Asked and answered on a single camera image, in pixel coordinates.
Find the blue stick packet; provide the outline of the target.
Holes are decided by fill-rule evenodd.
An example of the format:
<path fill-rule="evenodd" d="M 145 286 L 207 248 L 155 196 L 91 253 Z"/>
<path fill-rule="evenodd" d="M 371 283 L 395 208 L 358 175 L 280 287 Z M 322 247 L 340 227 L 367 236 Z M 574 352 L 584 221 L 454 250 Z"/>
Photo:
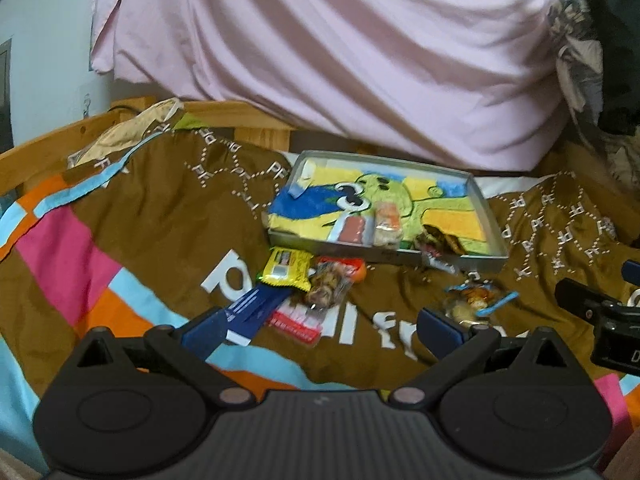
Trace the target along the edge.
<path fill-rule="evenodd" d="M 281 304 L 292 295 L 292 287 L 259 283 L 226 307 L 227 336 L 232 344 L 246 347 Z"/>

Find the blue edged candy packet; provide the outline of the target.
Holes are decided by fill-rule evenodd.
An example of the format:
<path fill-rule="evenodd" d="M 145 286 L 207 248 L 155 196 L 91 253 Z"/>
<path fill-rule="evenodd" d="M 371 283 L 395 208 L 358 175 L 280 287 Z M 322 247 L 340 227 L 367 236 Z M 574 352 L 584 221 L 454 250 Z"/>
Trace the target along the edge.
<path fill-rule="evenodd" d="M 506 292 L 488 281 L 465 282 L 446 292 L 446 317 L 464 327 L 496 326 L 496 313 L 518 299 L 518 292 Z"/>

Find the dark dried fruit packet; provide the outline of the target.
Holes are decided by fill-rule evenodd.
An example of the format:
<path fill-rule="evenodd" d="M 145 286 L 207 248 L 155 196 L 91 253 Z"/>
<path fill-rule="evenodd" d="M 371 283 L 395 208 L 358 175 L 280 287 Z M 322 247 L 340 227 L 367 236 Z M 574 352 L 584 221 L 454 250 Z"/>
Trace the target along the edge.
<path fill-rule="evenodd" d="M 422 231 L 414 240 L 414 247 L 421 253 L 424 266 L 449 274 L 458 274 L 460 268 L 448 258 L 468 253 L 455 235 L 444 233 L 431 224 L 422 226 Z"/>

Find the red white small packet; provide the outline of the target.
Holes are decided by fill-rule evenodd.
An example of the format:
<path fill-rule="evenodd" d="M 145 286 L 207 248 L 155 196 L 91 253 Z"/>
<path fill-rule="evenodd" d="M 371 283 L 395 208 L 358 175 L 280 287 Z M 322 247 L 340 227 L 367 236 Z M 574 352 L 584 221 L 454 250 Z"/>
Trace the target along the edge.
<path fill-rule="evenodd" d="M 270 316 L 268 325 L 299 344 L 312 347 L 318 344 L 326 315 L 304 304 L 281 304 Z"/>

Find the yellow snack bar packet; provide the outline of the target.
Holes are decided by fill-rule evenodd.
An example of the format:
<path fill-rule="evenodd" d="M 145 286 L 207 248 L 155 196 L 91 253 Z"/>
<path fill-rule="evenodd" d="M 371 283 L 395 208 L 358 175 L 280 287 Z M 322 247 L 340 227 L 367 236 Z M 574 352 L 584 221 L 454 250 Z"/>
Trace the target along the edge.
<path fill-rule="evenodd" d="M 309 252 L 273 247 L 258 280 L 270 286 L 294 287 L 302 292 L 309 292 L 311 260 L 312 255 Z"/>

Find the rice cracker packet orange label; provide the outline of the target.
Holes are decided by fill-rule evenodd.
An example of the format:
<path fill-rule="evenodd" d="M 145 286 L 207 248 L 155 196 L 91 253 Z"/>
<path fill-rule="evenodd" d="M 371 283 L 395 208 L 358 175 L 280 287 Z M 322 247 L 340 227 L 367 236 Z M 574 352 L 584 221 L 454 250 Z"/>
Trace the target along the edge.
<path fill-rule="evenodd" d="M 373 245 L 398 249 L 404 236 L 401 215 L 393 202 L 377 202 L 374 204 Z"/>

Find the nut mix snack packet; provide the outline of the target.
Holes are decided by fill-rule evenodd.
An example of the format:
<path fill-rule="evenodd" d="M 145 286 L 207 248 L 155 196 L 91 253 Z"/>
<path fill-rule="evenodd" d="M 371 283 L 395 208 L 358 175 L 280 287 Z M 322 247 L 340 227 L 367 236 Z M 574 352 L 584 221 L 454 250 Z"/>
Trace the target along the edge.
<path fill-rule="evenodd" d="M 367 267 L 361 259 L 319 257 L 314 260 L 305 304 L 317 311 L 338 306 L 352 285 L 362 282 L 366 275 Z"/>

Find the pink sausage packet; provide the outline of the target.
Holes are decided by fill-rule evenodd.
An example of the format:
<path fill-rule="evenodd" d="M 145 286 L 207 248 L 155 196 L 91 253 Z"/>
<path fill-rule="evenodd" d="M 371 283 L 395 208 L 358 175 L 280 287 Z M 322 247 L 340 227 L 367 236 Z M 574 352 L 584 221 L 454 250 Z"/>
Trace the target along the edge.
<path fill-rule="evenodd" d="M 341 214 L 328 235 L 331 243 L 352 244 L 358 246 L 371 246 L 373 243 L 373 216 L 365 211 L 344 212 Z"/>

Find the brown patterned blanket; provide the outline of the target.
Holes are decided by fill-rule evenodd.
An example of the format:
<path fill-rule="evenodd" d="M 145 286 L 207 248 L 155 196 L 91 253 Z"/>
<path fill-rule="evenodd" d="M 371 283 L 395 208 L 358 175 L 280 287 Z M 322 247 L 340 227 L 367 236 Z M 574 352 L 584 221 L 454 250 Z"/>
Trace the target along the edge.
<path fill-rule="evenodd" d="M 46 469 L 32 414 L 56 372 L 96 326 L 139 336 L 231 304 L 254 286 L 269 244 L 260 216 L 290 167 L 276 152 L 234 143 L 178 114 L 150 122 L 140 146 L 106 151 L 20 197 L 1 223 L 1 447 Z M 569 171 L 523 193 L 488 198 L 509 259 L 495 276 L 518 299 L 497 323 L 508 336 L 554 327 L 608 401 L 617 442 L 639 426 L 639 382 L 590 361 L 591 327 L 554 302 L 574 278 L 630 306 L 620 275 L 637 259 L 614 214 L 624 203 Z M 408 266 L 369 266 L 332 310 L 312 347 L 269 327 L 247 347 L 223 346 L 213 366 L 256 394 L 267 389 L 390 391 L 432 364 L 416 317 L 441 307 L 454 278 Z"/>

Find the grey tray with frog drawing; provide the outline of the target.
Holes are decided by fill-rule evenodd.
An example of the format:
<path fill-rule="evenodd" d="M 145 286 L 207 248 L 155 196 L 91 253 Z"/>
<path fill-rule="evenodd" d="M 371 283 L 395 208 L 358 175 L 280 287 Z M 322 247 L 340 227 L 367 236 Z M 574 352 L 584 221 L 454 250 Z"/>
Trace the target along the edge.
<path fill-rule="evenodd" d="M 506 244 L 472 174 L 304 151 L 264 217 L 272 244 L 317 256 L 497 272 Z"/>

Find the pink draped sheet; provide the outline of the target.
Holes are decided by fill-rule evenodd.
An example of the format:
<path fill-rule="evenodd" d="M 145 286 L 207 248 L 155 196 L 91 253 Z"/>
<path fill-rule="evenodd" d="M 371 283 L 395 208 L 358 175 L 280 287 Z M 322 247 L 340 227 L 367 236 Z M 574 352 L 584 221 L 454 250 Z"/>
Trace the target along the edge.
<path fill-rule="evenodd" d="M 92 0 L 98 73 L 445 165 L 528 171 L 568 119 L 546 0 Z"/>

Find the grey floral bedding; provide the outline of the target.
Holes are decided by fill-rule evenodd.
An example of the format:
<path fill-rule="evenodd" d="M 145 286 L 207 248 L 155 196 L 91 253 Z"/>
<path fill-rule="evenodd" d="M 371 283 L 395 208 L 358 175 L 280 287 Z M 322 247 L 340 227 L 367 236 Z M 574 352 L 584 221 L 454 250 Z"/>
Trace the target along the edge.
<path fill-rule="evenodd" d="M 588 0 L 547 0 L 547 21 L 561 90 L 580 143 L 624 188 L 639 189 L 639 127 L 632 136 L 602 131 L 603 53 Z"/>

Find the dark green cloth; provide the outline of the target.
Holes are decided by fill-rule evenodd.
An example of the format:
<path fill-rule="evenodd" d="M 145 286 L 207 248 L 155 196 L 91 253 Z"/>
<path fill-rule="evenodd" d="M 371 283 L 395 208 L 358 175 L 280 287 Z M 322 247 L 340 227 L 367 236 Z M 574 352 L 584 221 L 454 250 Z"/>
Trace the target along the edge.
<path fill-rule="evenodd" d="M 603 53 L 599 128 L 632 136 L 639 127 L 639 0 L 588 0 Z"/>

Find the wooden bed frame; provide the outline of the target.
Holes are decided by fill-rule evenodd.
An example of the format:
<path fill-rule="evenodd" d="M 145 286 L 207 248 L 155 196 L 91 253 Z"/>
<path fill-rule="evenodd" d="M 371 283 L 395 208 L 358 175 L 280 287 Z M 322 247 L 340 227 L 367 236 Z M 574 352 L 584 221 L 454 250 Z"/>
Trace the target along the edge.
<path fill-rule="evenodd" d="M 65 168 L 68 155 L 155 102 L 154 96 L 115 101 L 103 114 L 73 122 L 2 153 L 1 192 L 6 194 L 24 184 L 35 184 L 48 174 Z M 213 127 L 233 128 L 234 140 L 276 151 L 286 152 L 290 148 L 291 133 L 296 130 L 294 126 L 245 102 L 186 101 L 184 109 Z"/>

